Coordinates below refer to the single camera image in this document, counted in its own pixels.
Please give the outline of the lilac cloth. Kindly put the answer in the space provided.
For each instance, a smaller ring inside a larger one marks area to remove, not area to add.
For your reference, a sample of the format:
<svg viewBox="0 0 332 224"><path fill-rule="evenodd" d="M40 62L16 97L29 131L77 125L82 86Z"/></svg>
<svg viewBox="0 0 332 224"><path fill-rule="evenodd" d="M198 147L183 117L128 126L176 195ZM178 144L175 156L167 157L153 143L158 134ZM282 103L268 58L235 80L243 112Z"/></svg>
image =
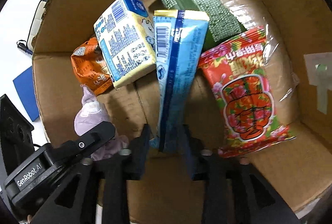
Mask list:
<svg viewBox="0 0 332 224"><path fill-rule="evenodd" d="M82 136L103 121L111 122L105 105L97 100L97 97L89 87L86 85L81 85L81 87L83 89L82 108L74 119L74 130L79 136ZM93 152L91 158L94 161L111 158L120 150L127 148L128 145L128 138L125 135L118 135L116 130L115 137Z"/></svg>

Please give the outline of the red flowered snack packet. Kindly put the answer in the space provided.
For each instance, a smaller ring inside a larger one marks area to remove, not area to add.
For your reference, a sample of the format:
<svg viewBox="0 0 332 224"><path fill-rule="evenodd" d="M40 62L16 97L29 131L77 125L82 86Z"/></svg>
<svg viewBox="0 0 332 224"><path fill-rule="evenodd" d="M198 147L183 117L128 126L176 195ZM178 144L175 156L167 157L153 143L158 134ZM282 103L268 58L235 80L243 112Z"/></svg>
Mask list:
<svg viewBox="0 0 332 224"><path fill-rule="evenodd" d="M221 157L235 157L294 139L277 118L263 51L262 26L233 36L201 54L202 70L225 122Z"/></svg>

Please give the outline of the orange snack packet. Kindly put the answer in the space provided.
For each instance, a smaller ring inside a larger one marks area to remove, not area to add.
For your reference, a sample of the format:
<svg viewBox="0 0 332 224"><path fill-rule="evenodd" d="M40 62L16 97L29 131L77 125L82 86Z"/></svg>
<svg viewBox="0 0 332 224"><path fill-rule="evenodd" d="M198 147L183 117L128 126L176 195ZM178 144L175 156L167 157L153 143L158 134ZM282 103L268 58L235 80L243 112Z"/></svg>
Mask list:
<svg viewBox="0 0 332 224"><path fill-rule="evenodd" d="M95 36L75 49L71 65L78 81L96 96L112 87L110 73Z"/></svg>

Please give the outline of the white blue tissue pack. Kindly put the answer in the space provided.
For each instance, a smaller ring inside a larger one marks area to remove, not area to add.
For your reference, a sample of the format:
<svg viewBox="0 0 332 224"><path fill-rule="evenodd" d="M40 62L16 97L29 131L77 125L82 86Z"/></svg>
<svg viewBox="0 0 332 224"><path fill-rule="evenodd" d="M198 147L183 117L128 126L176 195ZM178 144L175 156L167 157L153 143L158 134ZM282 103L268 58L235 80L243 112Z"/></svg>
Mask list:
<svg viewBox="0 0 332 224"><path fill-rule="evenodd" d="M155 70L154 25L140 0L115 0L94 23L114 88Z"/></svg>

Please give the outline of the light blue long packet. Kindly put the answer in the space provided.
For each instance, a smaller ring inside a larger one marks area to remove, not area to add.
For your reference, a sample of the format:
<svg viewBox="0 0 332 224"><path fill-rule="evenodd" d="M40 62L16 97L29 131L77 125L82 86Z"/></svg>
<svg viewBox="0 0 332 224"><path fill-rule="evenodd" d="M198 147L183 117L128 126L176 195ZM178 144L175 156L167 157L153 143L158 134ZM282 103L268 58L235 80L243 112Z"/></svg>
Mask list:
<svg viewBox="0 0 332 224"><path fill-rule="evenodd" d="M156 10L153 21L160 106L157 133L150 145L159 152L174 153L209 16L203 11Z"/></svg>

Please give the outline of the blue foam mat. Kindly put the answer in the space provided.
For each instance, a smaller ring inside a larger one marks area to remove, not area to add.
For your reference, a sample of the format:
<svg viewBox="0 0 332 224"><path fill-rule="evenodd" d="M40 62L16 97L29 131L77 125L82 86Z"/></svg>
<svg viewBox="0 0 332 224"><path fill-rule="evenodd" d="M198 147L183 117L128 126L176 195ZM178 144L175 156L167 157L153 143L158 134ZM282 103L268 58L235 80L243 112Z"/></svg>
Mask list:
<svg viewBox="0 0 332 224"><path fill-rule="evenodd" d="M33 72L30 66L13 80L14 87L29 118L34 122L39 118L39 109L34 93Z"/></svg>

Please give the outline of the left white quilted chair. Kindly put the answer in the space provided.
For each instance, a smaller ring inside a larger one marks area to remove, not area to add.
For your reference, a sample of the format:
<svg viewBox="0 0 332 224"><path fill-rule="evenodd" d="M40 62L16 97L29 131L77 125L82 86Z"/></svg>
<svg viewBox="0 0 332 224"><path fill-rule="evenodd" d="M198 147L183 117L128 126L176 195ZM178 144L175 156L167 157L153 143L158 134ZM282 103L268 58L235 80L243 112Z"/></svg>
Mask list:
<svg viewBox="0 0 332 224"><path fill-rule="evenodd" d="M30 50L33 50L32 41L33 41L33 38L37 35L39 27L41 25L46 3L47 3L47 0L40 0L36 7L36 10L35 10L35 13L34 13L34 16L32 19L32 23L30 25L27 41L26 41L26 44Z"/></svg>

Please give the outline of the open cardboard box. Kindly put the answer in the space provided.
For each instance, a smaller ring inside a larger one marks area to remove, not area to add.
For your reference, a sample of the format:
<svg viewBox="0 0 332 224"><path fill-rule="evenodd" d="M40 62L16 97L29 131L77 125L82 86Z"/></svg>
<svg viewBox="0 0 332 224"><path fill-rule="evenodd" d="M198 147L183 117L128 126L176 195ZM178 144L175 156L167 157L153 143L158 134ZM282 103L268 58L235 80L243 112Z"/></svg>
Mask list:
<svg viewBox="0 0 332 224"><path fill-rule="evenodd" d="M325 0L48 0L34 90L51 144L104 113L131 155L83 210L103 223L297 223L331 192Z"/></svg>

